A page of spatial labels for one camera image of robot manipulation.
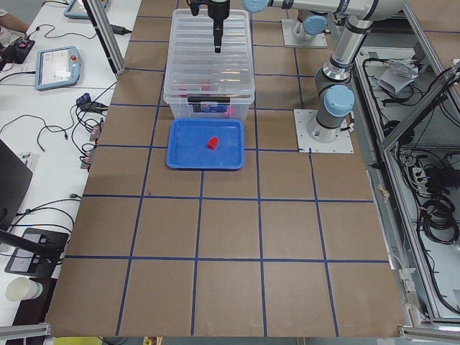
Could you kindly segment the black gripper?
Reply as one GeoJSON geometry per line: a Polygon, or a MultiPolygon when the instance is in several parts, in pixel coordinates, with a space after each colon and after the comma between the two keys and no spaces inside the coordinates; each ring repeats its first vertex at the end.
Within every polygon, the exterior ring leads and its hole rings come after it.
{"type": "Polygon", "coordinates": [[[224,34],[224,21],[229,17],[229,0],[208,0],[208,16],[213,20],[214,52],[221,52],[222,37],[224,34]]]}

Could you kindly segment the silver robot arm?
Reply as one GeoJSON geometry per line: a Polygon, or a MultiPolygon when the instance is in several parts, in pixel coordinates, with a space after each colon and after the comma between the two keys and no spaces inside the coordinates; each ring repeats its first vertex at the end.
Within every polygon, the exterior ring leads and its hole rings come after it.
{"type": "MultiPolygon", "coordinates": [[[[208,7],[208,16],[213,21],[213,37],[216,52],[221,51],[224,21],[229,17],[230,1],[189,1],[193,16],[197,16],[200,6],[208,7]]],[[[325,12],[298,10],[295,19],[283,19],[282,35],[284,46],[325,49],[327,40],[325,31],[328,20],[325,12]]]]}
{"type": "Polygon", "coordinates": [[[308,135],[320,143],[331,143],[351,113],[355,96],[347,86],[353,62],[374,22],[398,13],[405,1],[243,1],[244,8],[257,13],[269,6],[307,12],[346,14],[343,32],[327,63],[316,73],[319,109],[308,122],[308,135]]]}

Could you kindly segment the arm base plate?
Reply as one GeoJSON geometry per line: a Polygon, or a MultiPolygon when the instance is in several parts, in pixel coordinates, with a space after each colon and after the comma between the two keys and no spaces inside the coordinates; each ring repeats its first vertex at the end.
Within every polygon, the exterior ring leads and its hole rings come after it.
{"type": "Polygon", "coordinates": [[[284,46],[326,49],[327,41],[324,33],[307,34],[303,25],[296,19],[283,19],[281,21],[284,46]]]}
{"type": "Polygon", "coordinates": [[[315,109],[295,109],[294,122],[298,151],[303,153],[354,154],[351,141],[353,124],[342,121],[340,127],[327,129],[316,118],[315,109]]]}

